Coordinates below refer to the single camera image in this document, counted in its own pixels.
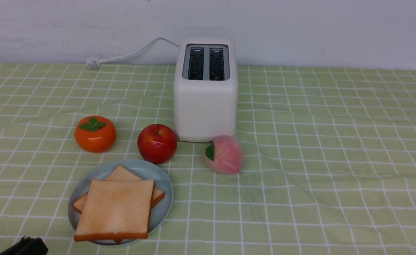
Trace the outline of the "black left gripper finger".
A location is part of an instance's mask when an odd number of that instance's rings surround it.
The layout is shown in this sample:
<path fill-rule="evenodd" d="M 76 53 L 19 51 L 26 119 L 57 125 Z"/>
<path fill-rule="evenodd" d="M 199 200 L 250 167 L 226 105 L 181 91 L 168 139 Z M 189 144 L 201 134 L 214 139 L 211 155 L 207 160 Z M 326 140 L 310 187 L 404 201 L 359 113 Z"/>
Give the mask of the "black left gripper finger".
<path fill-rule="evenodd" d="M 0 255 L 47 255 L 48 251 L 41 238 L 23 236 L 19 242 L 2 251 Z"/>

